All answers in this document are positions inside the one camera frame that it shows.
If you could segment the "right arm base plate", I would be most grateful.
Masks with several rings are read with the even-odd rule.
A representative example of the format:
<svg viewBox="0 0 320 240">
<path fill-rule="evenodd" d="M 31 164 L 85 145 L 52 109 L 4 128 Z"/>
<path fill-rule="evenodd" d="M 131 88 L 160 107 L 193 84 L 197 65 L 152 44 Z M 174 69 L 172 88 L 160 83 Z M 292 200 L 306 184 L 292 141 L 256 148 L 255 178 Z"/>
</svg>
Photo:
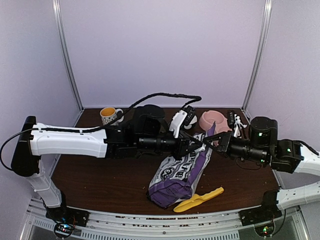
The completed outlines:
<svg viewBox="0 0 320 240">
<path fill-rule="evenodd" d="M 238 212 L 242 226 L 255 225 L 282 216 L 282 211 L 276 205 L 261 205 Z"/>
</svg>

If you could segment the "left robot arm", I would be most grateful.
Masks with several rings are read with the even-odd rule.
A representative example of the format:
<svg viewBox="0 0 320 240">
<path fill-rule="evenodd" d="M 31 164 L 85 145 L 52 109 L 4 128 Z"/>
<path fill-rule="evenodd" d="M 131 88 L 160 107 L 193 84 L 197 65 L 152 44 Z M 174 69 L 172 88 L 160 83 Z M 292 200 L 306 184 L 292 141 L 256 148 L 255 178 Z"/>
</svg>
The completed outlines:
<svg viewBox="0 0 320 240">
<path fill-rule="evenodd" d="M 112 120 L 94 128 L 54 127 L 29 116 L 18 135 L 11 169 L 28 179 L 50 217 L 67 222 L 72 218 L 72 210 L 67 207 L 63 192 L 41 167 L 41 156 L 62 154 L 123 159 L 134 157 L 139 152 L 150 152 L 169 153 L 175 160 L 180 160 L 204 149 L 201 140 L 183 130 L 196 121 L 195 109 L 188 106 L 167 123 L 164 110 L 153 104 L 137 107 L 132 118 L 121 125 Z"/>
</svg>

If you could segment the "purple pet food bag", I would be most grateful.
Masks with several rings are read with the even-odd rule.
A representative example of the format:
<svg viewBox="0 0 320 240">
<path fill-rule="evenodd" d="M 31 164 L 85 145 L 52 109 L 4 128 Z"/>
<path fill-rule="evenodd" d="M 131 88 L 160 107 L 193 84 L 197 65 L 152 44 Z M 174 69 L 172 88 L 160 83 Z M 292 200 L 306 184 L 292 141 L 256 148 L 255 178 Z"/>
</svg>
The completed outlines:
<svg viewBox="0 0 320 240">
<path fill-rule="evenodd" d="M 190 199 L 211 160 L 212 152 L 210 147 L 203 146 L 180 160 L 166 157 L 149 183 L 147 199 L 163 209 Z"/>
</svg>

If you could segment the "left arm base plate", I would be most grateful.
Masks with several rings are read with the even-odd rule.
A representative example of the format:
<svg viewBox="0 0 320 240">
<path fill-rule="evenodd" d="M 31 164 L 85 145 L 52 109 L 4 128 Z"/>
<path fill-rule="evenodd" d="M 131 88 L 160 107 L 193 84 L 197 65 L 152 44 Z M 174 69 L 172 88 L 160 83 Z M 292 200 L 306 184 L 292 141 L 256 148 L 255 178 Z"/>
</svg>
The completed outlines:
<svg viewBox="0 0 320 240">
<path fill-rule="evenodd" d="M 86 227 L 90 213 L 85 210 L 70 207 L 46 207 L 45 216 L 57 223 L 65 223 L 79 227 Z"/>
</svg>

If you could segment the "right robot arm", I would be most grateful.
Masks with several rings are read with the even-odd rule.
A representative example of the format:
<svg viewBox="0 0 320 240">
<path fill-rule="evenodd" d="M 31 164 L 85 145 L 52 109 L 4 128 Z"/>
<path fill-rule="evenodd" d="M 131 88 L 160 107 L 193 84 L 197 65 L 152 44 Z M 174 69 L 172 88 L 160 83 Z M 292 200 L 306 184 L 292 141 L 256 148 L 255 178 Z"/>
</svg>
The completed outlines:
<svg viewBox="0 0 320 240">
<path fill-rule="evenodd" d="M 248 160 L 263 167 L 284 173 L 320 174 L 320 153 L 302 140 L 278 139 L 278 122 L 266 116 L 257 116 L 249 126 L 249 138 L 234 137 L 231 131 L 203 139 L 212 150 L 227 157 Z M 259 220 L 268 220 L 276 211 L 305 205 L 320 200 L 317 181 L 292 189 L 265 192 L 256 210 Z"/>
</svg>

